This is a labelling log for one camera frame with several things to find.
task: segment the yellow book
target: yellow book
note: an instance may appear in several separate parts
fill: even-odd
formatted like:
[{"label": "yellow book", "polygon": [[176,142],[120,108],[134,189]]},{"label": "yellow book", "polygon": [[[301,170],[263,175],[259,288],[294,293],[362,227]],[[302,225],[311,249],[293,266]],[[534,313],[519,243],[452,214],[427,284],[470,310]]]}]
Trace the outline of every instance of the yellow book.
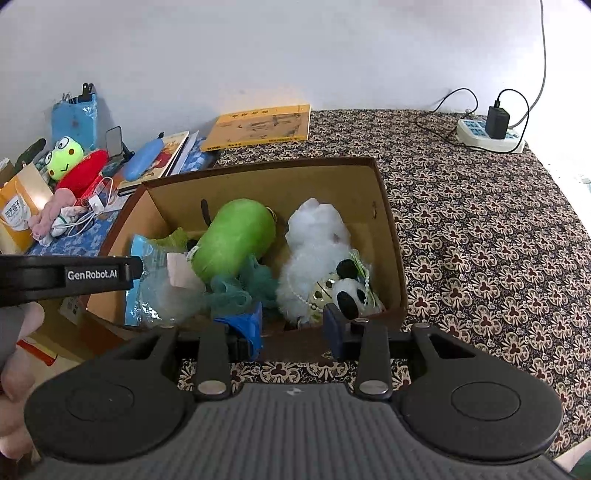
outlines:
[{"label": "yellow book", "polygon": [[310,105],[235,112],[217,119],[201,151],[308,139]]}]

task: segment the gray cable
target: gray cable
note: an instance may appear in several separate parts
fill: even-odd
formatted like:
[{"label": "gray cable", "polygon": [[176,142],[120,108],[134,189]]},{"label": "gray cable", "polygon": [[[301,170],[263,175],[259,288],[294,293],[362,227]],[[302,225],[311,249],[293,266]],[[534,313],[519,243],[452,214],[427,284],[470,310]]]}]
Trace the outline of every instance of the gray cable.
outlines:
[{"label": "gray cable", "polygon": [[517,127],[517,125],[520,125],[521,122],[523,122],[523,120],[525,120],[525,117],[527,117],[527,115],[535,107],[535,104],[538,103],[538,100],[540,100],[540,97],[542,96],[542,92],[544,91],[544,85],[546,84],[547,59],[546,59],[546,33],[544,31],[544,2],[543,2],[543,0],[540,0],[540,15],[541,15],[541,23],[542,23],[542,46],[543,46],[543,50],[544,50],[544,76],[542,78],[542,86],[540,87],[540,92],[538,93],[538,96],[535,98],[534,102],[531,104],[530,109],[524,114],[524,116],[521,117],[521,119],[516,124],[509,125],[509,128],[515,128],[515,127]]}]

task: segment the white fluffy fur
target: white fluffy fur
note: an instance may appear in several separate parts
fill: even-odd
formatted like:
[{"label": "white fluffy fur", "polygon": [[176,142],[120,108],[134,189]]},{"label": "white fluffy fur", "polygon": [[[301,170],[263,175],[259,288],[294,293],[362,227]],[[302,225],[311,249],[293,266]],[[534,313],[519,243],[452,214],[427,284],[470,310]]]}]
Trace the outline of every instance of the white fluffy fur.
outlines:
[{"label": "white fluffy fur", "polygon": [[283,266],[277,289],[279,310],[291,323],[306,317],[309,307],[305,300],[314,284],[336,270],[339,262],[349,258],[349,231],[339,212],[330,204],[316,199],[304,202],[289,221],[285,235],[291,257]]}]

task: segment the human hand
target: human hand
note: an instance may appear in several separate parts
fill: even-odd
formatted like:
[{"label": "human hand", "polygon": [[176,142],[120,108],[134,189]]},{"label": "human hand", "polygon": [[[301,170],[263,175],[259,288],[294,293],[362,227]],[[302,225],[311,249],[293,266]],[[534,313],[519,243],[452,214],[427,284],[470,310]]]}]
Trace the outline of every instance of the human hand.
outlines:
[{"label": "human hand", "polygon": [[[25,338],[37,330],[45,316],[38,303],[20,305],[23,323],[18,339]],[[33,442],[24,421],[25,402],[35,383],[28,354],[17,348],[8,358],[0,375],[3,393],[0,395],[0,452],[7,458],[19,459],[33,448]]]}]

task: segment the white power strip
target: white power strip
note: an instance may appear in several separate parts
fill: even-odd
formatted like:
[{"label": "white power strip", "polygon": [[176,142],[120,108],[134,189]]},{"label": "white power strip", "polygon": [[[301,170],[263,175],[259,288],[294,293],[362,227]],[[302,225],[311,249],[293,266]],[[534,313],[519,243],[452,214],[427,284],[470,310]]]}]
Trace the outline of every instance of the white power strip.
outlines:
[{"label": "white power strip", "polygon": [[[463,119],[458,121],[456,128],[458,140],[469,147],[481,147],[495,152],[508,152],[517,145],[521,135],[515,130],[507,130],[504,139],[496,140],[488,136],[485,125],[486,121],[484,120]],[[512,153],[523,152],[524,145],[525,141],[522,140],[519,147]]]}]

